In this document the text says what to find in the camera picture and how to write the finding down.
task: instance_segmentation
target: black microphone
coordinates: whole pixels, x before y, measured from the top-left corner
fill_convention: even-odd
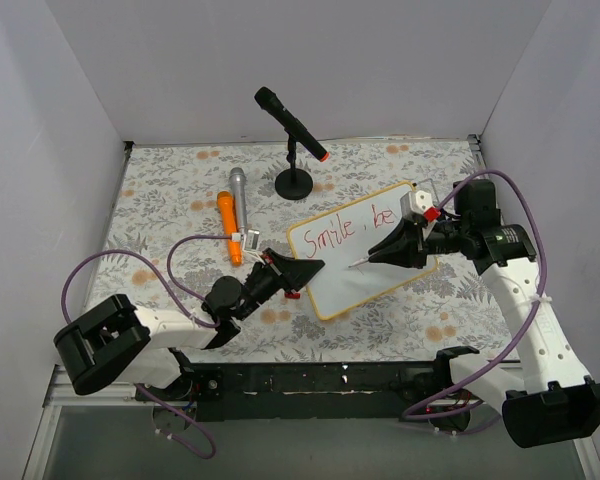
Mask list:
[[[256,102],[260,108],[265,110],[269,115],[278,120],[289,135],[292,135],[299,141],[311,155],[316,157],[321,162],[329,158],[327,152],[322,145],[311,135],[300,120],[289,113],[289,110],[284,108],[282,102],[278,100],[276,94],[267,87],[262,87],[255,95]]]

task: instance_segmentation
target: floral tablecloth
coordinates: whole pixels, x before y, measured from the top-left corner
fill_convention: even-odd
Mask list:
[[[290,254],[287,228],[301,220],[402,180],[441,198],[453,181],[478,167],[464,141],[350,141],[325,147],[331,152],[325,163],[298,152],[299,166],[311,172],[315,184],[299,202],[274,191],[275,176],[287,167],[282,144],[134,148],[106,247],[141,253],[165,272],[167,252],[180,238],[222,233],[215,200],[229,189],[234,166],[247,176],[248,220],[261,231],[261,246],[282,254]],[[226,241],[189,242],[174,258],[176,276],[202,294],[224,274],[244,279],[251,266],[232,267]],[[116,292],[147,307],[176,308],[155,275],[133,258],[100,262],[88,304]],[[180,298],[185,305],[198,301],[186,293]],[[196,362],[431,360],[440,348],[458,344],[494,356],[510,339],[497,304],[460,255],[440,257],[431,275],[330,321],[316,317],[306,294],[299,300],[279,294],[242,328],[223,348],[187,354]]]

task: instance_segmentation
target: small whiteboard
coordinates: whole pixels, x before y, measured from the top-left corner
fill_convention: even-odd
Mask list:
[[[377,263],[347,268],[398,225],[400,198],[412,189],[402,182],[287,230],[296,258],[319,258],[326,264],[307,287],[319,319],[329,320],[437,268],[433,257],[422,270]]]

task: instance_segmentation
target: yellow whiteboard frame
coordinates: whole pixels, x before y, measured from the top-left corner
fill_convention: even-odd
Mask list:
[[[331,215],[332,213],[338,212],[344,208],[350,207],[351,205],[355,205],[356,203],[360,203],[364,200],[368,200],[369,198],[373,198],[376,197],[378,195],[381,195],[385,192],[388,192],[389,190],[393,190],[394,188],[398,188],[401,187],[402,185],[409,185],[411,187],[411,190],[414,191],[416,189],[416,187],[413,186],[413,183],[405,180],[403,182],[400,183],[396,183],[395,185],[391,185],[389,187],[383,188],[382,190],[378,190],[377,192],[374,193],[370,193],[369,195],[365,195],[364,197],[360,197],[356,200],[354,200],[353,202],[349,202],[346,203],[344,205],[341,205],[339,207],[336,208],[332,208],[331,210],[327,210],[326,212],[320,213],[319,215],[315,215],[307,220],[303,220],[302,222],[296,223],[294,225],[291,225],[288,229],[287,229],[287,242],[289,243],[289,246],[291,247],[291,252],[293,252],[293,256],[294,258],[298,258],[298,254],[296,253],[296,249],[295,246],[293,245],[293,242],[291,241],[291,231],[301,227],[302,225],[306,225],[307,223],[313,222],[314,220],[317,220],[319,218],[325,217],[327,215]],[[425,272],[423,272],[420,275],[417,275],[413,278],[410,278],[409,280],[405,280],[402,283],[399,283],[398,285],[396,285],[395,287],[391,287],[387,290],[385,290],[384,292],[378,293],[376,295],[372,295],[369,298],[366,298],[365,300],[362,300],[359,303],[356,303],[355,305],[349,307],[349,308],[345,308],[344,310],[339,311],[338,313],[334,313],[333,315],[331,315],[330,317],[323,317],[320,315],[320,312],[318,312],[318,308],[316,307],[316,302],[315,299],[313,298],[313,295],[311,294],[311,289],[309,288],[309,286],[307,286],[307,293],[309,294],[309,299],[311,300],[311,305],[313,306],[313,311],[316,312],[316,316],[322,320],[322,321],[327,321],[327,320],[331,320],[334,317],[337,317],[338,315],[342,315],[345,312],[348,312],[349,310],[353,310],[356,307],[359,307],[360,305],[364,305],[365,303],[367,303],[370,300],[373,300],[374,298],[378,298],[381,297],[382,295],[386,295],[387,293],[393,292],[394,290],[405,286],[408,283],[411,283],[415,280],[419,280],[423,277],[426,277],[427,275],[432,274],[433,272],[435,272],[438,269],[438,257],[434,257],[435,258],[435,265],[433,266],[433,268],[431,270],[427,270]]]

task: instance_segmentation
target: microphone stand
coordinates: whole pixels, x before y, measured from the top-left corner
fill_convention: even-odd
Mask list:
[[[296,168],[296,143],[295,137],[289,133],[289,140],[287,141],[289,168],[280,172],[275,182],[276,192],[286,200],[302,200],[313,190],[311,175],[300,168]]]

